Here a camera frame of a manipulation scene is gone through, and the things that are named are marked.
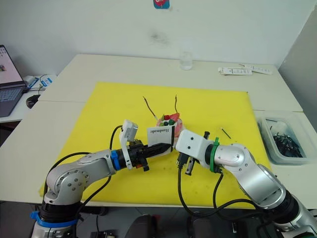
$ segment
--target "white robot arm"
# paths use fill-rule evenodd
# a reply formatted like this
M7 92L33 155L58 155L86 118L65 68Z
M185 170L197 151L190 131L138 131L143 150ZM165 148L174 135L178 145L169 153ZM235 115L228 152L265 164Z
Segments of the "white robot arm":
M134 139L137 129L136 124L125 120L119 137L121 149L86 154L73 163L57 166L49 172L49 191L45 191L40 211L31 214L36 220L32 238L76 237L74 227L84 205L80 201L89 185L123 168L143 167L144 171L148 171L146 158L159 155L171 147L165 143L143 145L140 140Z
M224 167L236 177L241 189L260 209L278 215L273 221L284 231L284 237L308 233L317 235L317 221L313 215L268 168L255 162L245 146L219 145L217 140L207 140L207 135L202 137L189 130L181 132L176 150L182 154L183 161L180 163L186 163L186 158L190 157L186 174L191 174L194 159L212 172L217 166Z

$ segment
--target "clear glass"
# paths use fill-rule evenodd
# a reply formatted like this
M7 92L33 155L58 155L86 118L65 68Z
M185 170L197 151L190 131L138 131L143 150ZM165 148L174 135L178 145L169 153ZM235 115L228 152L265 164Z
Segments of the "clear glass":
M191 70L193 67L193 56L191 52L184 51L179 57L180 67L183 70Z

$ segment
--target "black cable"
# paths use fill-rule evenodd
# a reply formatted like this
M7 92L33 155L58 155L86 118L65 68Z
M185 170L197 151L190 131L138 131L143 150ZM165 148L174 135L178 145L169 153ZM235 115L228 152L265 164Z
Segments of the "black cable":
M215 187L214 187L213 193L212 193L212 202L213 202L213 207L214 207L215 209L217 208L217 204L216 204L216 193L217 193L218 187L219 187L219 185L220 185L222 179L223 179L223 173L221 173L221 175L220 175L220 177L219 177L219 179L218 179L218 181L217 181L217 183L216 183L216 185L215 185ZM253 205L255 208L257 208L256 205L255 205L255 203L254 203L253 201L249 200L249 202L247 202L247 203L250 203L250 204ZM254 213L249 213L249 214L242 215L242 216L238 216L238 217L225 216L225 215L221 214L220 212L217 212L217 215L218 215L220 218L222 218L222 219L224 219L224 220L227 220L227 221L238 221L238 220L241 220L241 219L244 219L244 218L252 217L252 216L254 216Z
M111 176L108 177L107 181L104 183L104 185L102 185L100 188L98 188L93 194L91 194L86 201L80 205L80 207L78 208L76 215L75 215L75 219L79 218L79 213L81 212L81 210L83 209L84 206L86 206L86 204L97 194L99 193L104 187L107 186L107 184L110 182L111 180ZM77 231L76 231L76 225L73 225L73 237L76 238L77 237Z
M44 76L46 76L47 74L43 74L41 77L39 77L39 81L40 81L40 83L42 83L42 78L44 77Z
M75 155L88 155L90 154L90 152L76 152L76 153L72 153L69 155L66 155L65 157L61 158L60 160L58 160L50 169L50 171L52 171L52 169L54 169L57 165L59 165L61 162L63 162L64 160L68 159L69 157L75 156ZM44 184L44 192L43 192L43 199L44 199L44 195L48 192L48 185L46 183L46 179L45 179L45 184Z
M51 232L51 229L52 229L52 228L50 228L50 230L49 230L49 233L48 233L48 238L50 237L50 232Z
M115 132L116 132L119 128L121 128L121 127L122 127L122 125L117 126L117 127L113 130L113 132L112 132L111 139L110 139L110 145L109 145L109 149L110 149L110 150L112 150L112 142L113 142L114 134L115 134Z
M96 235L96 238L98 238L98 235L99 235L98 217L99 217L99 215L96 216L96 227L97 227L97 235Z
M238 203L238 202L247 202L247 203L250 203L250 200L248 199L235 199L235 200L232 200L232 201L229 201L229 202L226 202L224 204L222 204L221 206L219 206L218 208L216 208L213 212L210 212L210 213L205 213L205 214L202 214L202 213L195 213L193 212L192 210L189 209L189 207L186 205L184 199L183 199L183 195L182 195L182 191L181 191L181 172L182 172L182 168L178 168L178 180L177 180L177 188L178 188L178 196L179 196L179 199L184 207L184 209L192 216L194 217L209 217L209 216L212 216L214 214L216 214L218 211L220 211L221 209L233 204L233 203ZM254 212L254 213L250 213L250 214L247 214L247 215L243 215L241 217L239 217L239 219L242 219L242 218L246 218L246 217L252 217L252 216L258 216L258 215L262 215L262 213L260 212Z
M29 233L29 237L28 238L32 238L32 235L33 235L33 229L34 229L34 225L35 225L36 221L33 223L33 226L30 230L30 233Z
M35 91L45 91L46 89L45 88L39 88L39 89L36 89L36 90L33 90L33 89L31 89L31 90L29 90L29 91L27 91L27 93L28 92L35 92Z
M38 92L38 94L40 94L40 89L41 89L41 88L39 88L39 92Z

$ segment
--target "laptop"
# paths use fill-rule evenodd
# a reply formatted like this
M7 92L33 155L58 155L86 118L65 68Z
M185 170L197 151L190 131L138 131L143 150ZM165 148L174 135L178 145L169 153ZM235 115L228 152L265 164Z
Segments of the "laptop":
M4 45L0 45L0 118L7 117L20 100L26 84Z

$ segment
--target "white wall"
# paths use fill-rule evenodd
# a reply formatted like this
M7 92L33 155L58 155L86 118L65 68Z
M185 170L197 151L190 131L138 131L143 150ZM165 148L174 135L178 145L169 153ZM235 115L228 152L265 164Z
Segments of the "white wall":
M278 71L317 130L317 7Z
M22 74L41 74L77 53L177 59L182 45L198 60L280 66L316 0L170 0L169 10L152 0L0 3L0 43Z

